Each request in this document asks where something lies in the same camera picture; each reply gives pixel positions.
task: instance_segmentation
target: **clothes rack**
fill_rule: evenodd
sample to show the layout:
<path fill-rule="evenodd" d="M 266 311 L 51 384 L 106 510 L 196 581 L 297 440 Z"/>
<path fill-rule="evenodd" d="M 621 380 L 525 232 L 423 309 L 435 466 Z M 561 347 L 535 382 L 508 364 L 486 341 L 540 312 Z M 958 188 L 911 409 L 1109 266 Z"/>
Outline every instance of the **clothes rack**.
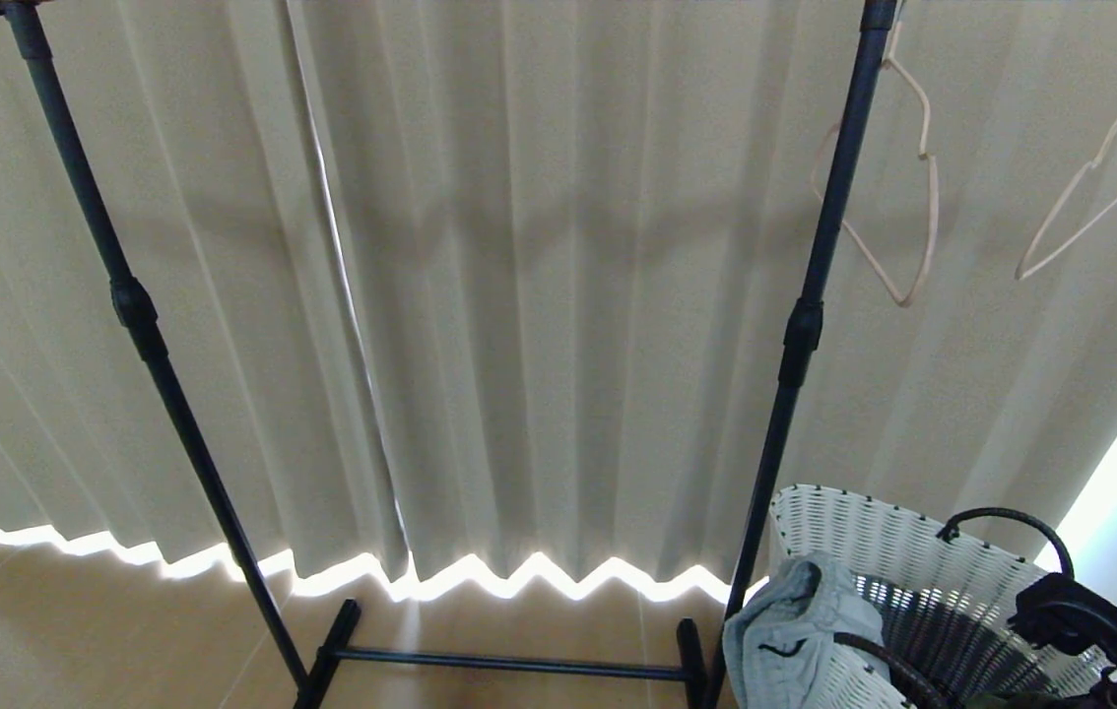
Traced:
<path fill-rule="evenodd" d="M 279 648 L 284 664 L 292 674 L 296 686 L 295 709 L 318 709 L 334 678 L 335 670 L 344 660 L 371 661 L 371 663 L 405 663 L 405 664 L 440 664 L 452 668 L 476 668 L 489 670 L 509 670 L 523 672 L 548 672 L 567 674 L 591 674 L 591 677 L 675 681 L 685 687 L 686 700 L 690 709 L 699 706 L 713 708 L 720 696 L 722 682 L 725 681 L 725 661 L 717 638 L 710 672 L 708 672 L 699 642 L 698 627 L 693 620 L 684 619 L 677 624 L 677 646 L 679 648 L 679 664 L 652 665 L 629 663 L 576 663 L 567 660 L 521 659 L 521 657 L 493 657 L 481 654 L 436 654 L 436 652 L 401 652 L 392 650 L 362 649 L 351 646 L 353 630 L 362 616 L 362 607 L 355 601 L 347 600 L 335 615 L 323 645 L 318 649 L 312 668 L 305 669 L 300 651 L 296 649 L 288 632 L 287 624 L 279 614 L 279 607 L 274 601 L 265 578 L 257 565 L 256 553 L 248 543 L 247 534 L 239 524 L 238 514 L 230 502 L 229 492 L 221 483 L 216 463 L 199 423 L 190 408 L 176 372 L 169 361 L 169 351 L 163 341 L 161 328 L 156 324 L 157 314 L 152 297 L 147 295 L 143 284 L 139 281 L 130 268 L 121 241 L 116 237 L 112 219 L 104 205 L 95 176 L 92 174 L 86 150 L 82 146 L 80 135 L 74 125 L 68 100 L 64 97 L 55 63 L 51 58 L 50 45 L 46 40 L 38 18 L 39 0 L 10 0 L 0 3 L 0 17 L 8 19 L 20 55 L 29 68 L 29 76 L 35 85 L 46 114 L 50 134 L 55 140 L 68 173 L 73 193 L 76 194 L 83 215 L 85 215 L 90 237 L 95 241 L 101 260 L 107 270 L 109 288 L 112 289 L 113 309 L 121 324 L 130 332 L 131 339 L 144 361 L 154 386 L 161 394 L 163 406 L 169 414 L 169 421 L 178 432 L 187 457 L 192 463 L 195 476 L 208 498 L 212 515 L 221 526 L 226 543 L 239 568 L 248 591 L 252 593 L 257 609 L 271 636 Z M 839 124 L 838 142 L 834 146 L 834 157 L 830 166 L 830 178 L 825 184 L 821 215 L 817 221 L 817 232 L 812 253 L 808 260 L 808 270 L 802 295 L 794 305 L 794 310 L 787 319 L 787 332 L 784 337 L 784 352 L 779 371 L 779 391 L 771 413 L 770 428 L 765 435 L 764 450 L 756 472 L 751 502 L 747 507 L 745 533 L 742 550 L 739 550 L 733 584 L 729 590 L 729 604 L 725 616 L 728 619 L 743 605 L 747 584 L 751 583 L 752 569 L 757 553 L 767 515 L 767 505 L 773 494 L 782 466 L 782 453 L 787 441 L 791 419 L 799 389 L 803 385 L 812 352 L 820 343 L 822 329 L 822 296 L 825 279 L 830 272 L 830 261 L 833 260 L 834 247 L 838 242 L 838 230 L 841 226 L 848 193 L 851 192 L 852 179 L 856 172 L 857 157 L 860 156 L 865 126 L 868 124 L 873 88 L 877 85 L 879 65 L 882 63 L 882 50 L 887 44 L 888 31 L 896 19 L 896 0 L 865 0 L 860 23 L 860 44 L 857 46 L 855 68 L 850 86 L 848 86 L 846 108 Z"/>

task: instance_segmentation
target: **white woven basket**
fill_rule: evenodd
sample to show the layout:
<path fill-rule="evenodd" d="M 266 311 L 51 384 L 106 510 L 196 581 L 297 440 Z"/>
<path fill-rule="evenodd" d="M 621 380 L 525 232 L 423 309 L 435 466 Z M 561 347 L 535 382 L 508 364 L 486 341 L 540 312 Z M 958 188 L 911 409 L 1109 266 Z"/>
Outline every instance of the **white woven basket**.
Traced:
<path fill-rule="evenodd" d="M 1108 665 L 1095 649 L 1080 657 L 1037 650 L 1009 630 L 1014 596 L 1046 572 L 1003 548 L 967 534 L 945 542 L 942 521 L 821 486 L 781 490 L 771 516 L 787 556 L 829 553 L 857 575 L 857 588 L 882 612 L 888 650 L 949 705 L 986 691 L 1082 694 Z M 814 709 L 911 706 L 847 646 L 821 677 Z"/>

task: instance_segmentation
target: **beige curtain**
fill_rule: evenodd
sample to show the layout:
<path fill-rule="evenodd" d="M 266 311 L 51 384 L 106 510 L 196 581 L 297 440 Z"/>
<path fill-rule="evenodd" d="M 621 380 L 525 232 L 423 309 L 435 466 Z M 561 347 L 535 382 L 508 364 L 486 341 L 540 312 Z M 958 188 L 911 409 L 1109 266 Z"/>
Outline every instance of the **beige curtain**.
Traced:
<path fill-rule="evenodd" d="M 657 578 L 729 575 L 859 13 L 42 9 L 258 552 L 292 546 L 303 574 L 409 552 L 422 576 L 619 556 Z M 1117 4 L 905 21 L 945 190 L 933 278 L 897 309 L 841 243 L 782 481 L 1057 521 L 1117 431 L 1117 208 L 1035 278 L 1013 266 L 1117 113 Z M 6 32 L 0 525 L 195 552 L 211 516 Z M 899 279 L 925 226 L 917 121 L 884 75 L 848 212 Z M 1099 173 L 1063 234 L 1117 189 L 1117 159 Z"/>

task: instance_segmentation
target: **light under curtain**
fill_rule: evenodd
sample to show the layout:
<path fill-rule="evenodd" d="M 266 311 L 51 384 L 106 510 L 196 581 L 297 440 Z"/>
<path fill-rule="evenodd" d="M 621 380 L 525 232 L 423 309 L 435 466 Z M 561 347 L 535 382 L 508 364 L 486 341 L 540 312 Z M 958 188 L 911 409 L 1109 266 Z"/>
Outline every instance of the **light under curtain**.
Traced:
<path fill-rule="evenodd" d="M 259 556 L 729 575 L 859 3 L 55 0 L 99 185 Z M 220 542 L 0 21 L 0 528 Z M 843 241 L 783 466 L 1060 520 L 1117 431 L 1117 207 L 1028 239 L 1117 113 L 1117 4 L 914 3 L 941 238 Z M 917 270 L 917 99 L 848 217 Z M 1077 190 L 1071 233 L 1117 188 Z M 1023 552 L 1034 539 L 990 538 Z"/>

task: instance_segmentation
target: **basket handle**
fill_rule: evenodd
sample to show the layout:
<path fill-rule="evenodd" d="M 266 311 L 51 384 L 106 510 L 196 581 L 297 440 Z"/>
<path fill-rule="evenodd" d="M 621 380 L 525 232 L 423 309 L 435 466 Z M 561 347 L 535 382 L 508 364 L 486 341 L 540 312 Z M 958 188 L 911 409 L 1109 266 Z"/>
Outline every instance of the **basket handle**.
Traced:
<path fill-rule="evenodd" d="M 887 663 L 887 667 L 891 669 L 892 672 L 899 674 L 900 679 L 908 682 L 914 690 L 917 690 L 917 697 L 915 699 L 920 699 L 924 701 L 924 709 L 948 709 L 948 701 L 939 694 L 939 690 L 932 686 L 927 678 L 924 678 L 922 672 L 918 672 L 910 665 L 906 663 L 905 660 L 899 659 L 895 654 L 891 654 L 885 646 L 879 645 L 877 642 L 866 640 L 866 638 L 859 636 L 859 634 L 852 633 L 834 633 L 834 642 L 839 645 L 851 646 L 851 649 L 860 650 L 866 652 L 866 654 L 872 654 L 878 657 L 879 660 Z"/>
<path fill-rule="evenodd" d="M 958 529 L 961 524 L 976 519 L 976 517 L 1004 517 L 1006 520 L 1022 521 L 1023 525 L 1035 528 L 1035 530 L 1039 530 L 1040 534 L 1043 534 L 1049 539 L 1050 545 L 1053 545 L 1053 550 L 1058 553 L 1058 564 L 1062 566 L 1062 575 L 1067 576 L 1068 579 L 1076 578 L 1076 565 L 1071 562 L 1071 553 L 1067 552 L 1067 545 L 1062 543 L 1062 538 L 1058 536 L 1058 533 L 1054 533 L 1053 528 L 1035 519 L 1035 517 L 1027 512 L 1010 510 L 1009 507 L 976 507 L 974 510 L 956 512 L 949 517 L 948 521 L 945 521 L 945 526 L 943 526 L 943 529 L 936 536 L 946 543 L 952 542 L 952 539 L 956 538 L 956 535 L 961 534 Z"/>

